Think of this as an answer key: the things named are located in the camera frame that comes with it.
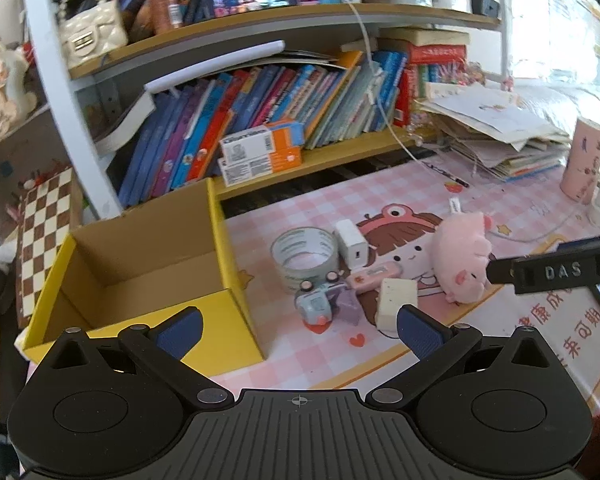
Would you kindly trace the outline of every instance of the white eraser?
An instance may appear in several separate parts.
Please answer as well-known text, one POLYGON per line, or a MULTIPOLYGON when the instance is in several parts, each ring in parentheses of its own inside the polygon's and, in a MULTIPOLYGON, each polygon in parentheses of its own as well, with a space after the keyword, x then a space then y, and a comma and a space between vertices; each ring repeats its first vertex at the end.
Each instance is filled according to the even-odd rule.
POLYGON ((398 332, 396 317, 404 304, 418 306, 418 282, 401 278, 385 278, 380 286, 376 328, 381 332, 398 332))
POLYGON ((369 244, 358 226, 351 220, 340 220, 333 233, 338 241, 338 250, 349 270, 362 269, 369 256, 369 244))

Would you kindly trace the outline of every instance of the cartoon girl print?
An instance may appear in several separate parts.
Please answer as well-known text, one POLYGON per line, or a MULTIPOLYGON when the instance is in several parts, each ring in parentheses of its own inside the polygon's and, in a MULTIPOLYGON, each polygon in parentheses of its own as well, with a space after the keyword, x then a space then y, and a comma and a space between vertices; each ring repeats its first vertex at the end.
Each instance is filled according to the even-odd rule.
MULTIPOLYGON (((373 217, 365 215, 358 228, 369 243, 367 267, 394 260, 403 268, 402 277, 417 280, 418 295, 441 294, 442 289, 436 279, 429 257, 431 234, 442 219, 433 213, 413 212, 403 204, 389 204, 373 217)), ((350 271, 343 260, 340 269, 346 278, 350 271)), ((358 297, 366 320, 376 324, 378 291, 372 290, 358 297)))

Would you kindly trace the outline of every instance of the plush toy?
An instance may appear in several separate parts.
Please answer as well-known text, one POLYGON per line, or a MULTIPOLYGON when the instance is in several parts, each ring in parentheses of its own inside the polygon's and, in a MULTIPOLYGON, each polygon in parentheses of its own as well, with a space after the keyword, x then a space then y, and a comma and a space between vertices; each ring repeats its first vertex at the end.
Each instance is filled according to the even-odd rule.
POLYGON ((449 303, 473 303, 484 294, 491 242, 484 237, 491 218, 456 213, 442 221, 431 241, 431 259, 449 303))

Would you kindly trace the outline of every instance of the packing tape roll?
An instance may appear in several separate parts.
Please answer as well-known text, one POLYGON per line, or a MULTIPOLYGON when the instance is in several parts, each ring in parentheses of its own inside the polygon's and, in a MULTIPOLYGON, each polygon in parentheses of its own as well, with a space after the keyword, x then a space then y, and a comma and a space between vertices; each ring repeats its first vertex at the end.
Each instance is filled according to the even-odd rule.
POLYGON ((328 272, 338 271, 338 245, 333 235, 317 227, 299 227, 282 233, 271 244, 271 257, 286 290, 291 293, 300 289, 300 283, 310 280, 323 282, 328 272), (306 268, 292 265, 307 255, 321 262, 306 268))

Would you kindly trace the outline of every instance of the checkered board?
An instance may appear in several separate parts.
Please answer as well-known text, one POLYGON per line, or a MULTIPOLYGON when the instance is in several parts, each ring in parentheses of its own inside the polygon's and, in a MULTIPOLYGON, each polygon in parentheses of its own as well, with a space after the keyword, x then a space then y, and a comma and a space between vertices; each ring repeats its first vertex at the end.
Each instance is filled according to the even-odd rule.
POLYGON ((29 319, 67 233, 80 225, 82 191, 69 168, 27 193, 20 202, 16 305, 21 328, 29 319))
MULTIPOLYGON (((576 214, 558 229, 556 235, 573 240, 600 234, 587 221, 585 207, 576 206, 560 191, 561 169, 503 184, 481 173, 472 176, 471 167, 453 153, 431 157, 427 161, 469 182, 471 187, 465 189, 410 162, 227 220, 254 332, 267 360, 216 376, 213 380, 236 395, 242 388, 356 387, 364 396, 369 389, 416 362, 404 345, 376 330, 367 311, 357 325, 338 316, 328 328, 319 331, 311 331, 302 323, 294 308, 294 297, 283 290, 270 257, 272 242, 287 230, 299 226, 332 230, 333 225, 343 218, 366 224, 365 236, 378 248, 374 265, 400 262, 404 271, 402 277, 418 281, 418 307, 421 310, 451 324, 475 309, 477 319, 472 318, 472 322, 484 323, 489 329, 486 333, 490 335, 503 335, 504 329, 511 331, 522 314, 515 311, 519 315, 514 322, 508 318, 500 320, 499 311, 490 308, 499 296, 491 303, 484 303, 484 308, 447 303, 437 286, 428 256, 432 235, 418 227, 423 221, 437 223, 447 218, 450 215, 449 199, 458 197, 464 211, 482 211, 490 215, 494 229, 508 238, 531 239, 546 233, 573 213, 574 207, 576 214), (415 217, 415 220, 405 224, 403 217, 415 217), (370 222, 378 227, 371 229, 370 222), (494 332, 498 324, 501 327, 494 332)), ((490 237, 490 240, 493 253, 499 258, 527 254, 546 245, 544 238, 528 244, 496 237, 490 237)), ((593 298, 590 301, 588 308, 596 305, 593 298)), ((525 315, 529 316, 528 305, 521 304, 520 309, 523 306, 525 315)), ((549 327, 558 327, 555 316, 549 327)), ((563 336, 562 328, 556 330, 556 338, 563 336)), ((590 340, 587 351, 595 348, 589 343, 590 340)), ((576 364, 585 365, 586 359, 574 362, 576 364)))

